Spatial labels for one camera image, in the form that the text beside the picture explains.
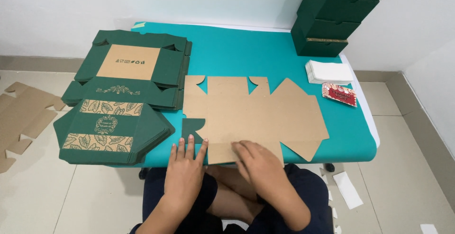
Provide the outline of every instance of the stack of green boxes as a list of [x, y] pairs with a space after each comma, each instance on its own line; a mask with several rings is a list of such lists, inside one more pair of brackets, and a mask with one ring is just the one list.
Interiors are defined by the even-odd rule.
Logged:
[[299, 56], [336, 57], [379, 0], [303, 0], [291, 30]]
[[191, 42], [169, 34], [99, 31], [54, 122], [59, 158], [134, 165], [175, 132], [160, 109], [183, 105]]

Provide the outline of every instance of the person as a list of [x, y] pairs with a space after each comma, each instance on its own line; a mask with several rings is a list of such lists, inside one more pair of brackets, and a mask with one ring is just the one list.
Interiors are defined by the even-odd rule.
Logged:
[[[204, 139], [194, 158], [194, 137], [172, 145], [167, 168], [151, 168], [144, 184], [143, 223], [130, 234], [333, 233], [327, 225], [328, 189], [316, 174], [284, 168], [263, 146], [232, 142], [236, 168], [203, 167]], [[247, 230], [221, 219], [241, 220]]]

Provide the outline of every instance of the chair wheel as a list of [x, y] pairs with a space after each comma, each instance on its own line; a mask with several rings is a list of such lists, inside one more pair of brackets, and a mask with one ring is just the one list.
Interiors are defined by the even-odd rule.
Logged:
[[147, 177], [147, 173], [148, 173], [148, 168], [141, 168], [141, 170], [139, 171], [139, 179], [145, 180], [145, 178]]
[[327, 172], [330, 172], [330, 173], [335, 172], [335, 166], [332, 163], [324, 164], [324, 168], [325, 168], [325, 170], [327, 170]]

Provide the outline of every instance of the teal tablecloth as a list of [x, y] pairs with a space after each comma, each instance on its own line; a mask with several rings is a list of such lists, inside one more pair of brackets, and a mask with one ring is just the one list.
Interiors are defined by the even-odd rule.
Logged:
[[[376, 143], [369, 131], [361, 106], [357, 108], [322, 97], [321, 85], [309, 84], [304, 65], [308, 60], [341, 63], [339, 57], [298, 57], [291, 34], [226, 29], [208, 26], [147, 22], [133, 28], [140, 33], [168, 33], [187, 37], [193, 42], [189, 75], [267, 77], [270, 91], [290, 78], [309, 95], [316, 95], [330, 138], [322, 140], [310, 163], [370, 161], [376, 155]], [[207, 92], [207, 79], [202, 88]], [[170, 148], [182, 132], [182, 111], [163, 112], [176, 132], [151, 150], [145, 163], [135, 167], [165, 167]], [[281, 145], [285, 163], [308, 163], [285, 145]]]

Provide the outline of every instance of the red card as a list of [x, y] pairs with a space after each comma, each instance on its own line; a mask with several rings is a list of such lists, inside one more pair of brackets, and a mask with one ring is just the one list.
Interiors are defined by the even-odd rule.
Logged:
[[330, 98], [357, 107], [357, 95], [355, 94], [355, 91], [344, 86], [339, 86], [328, 82], [323, 83], [322, 97]]

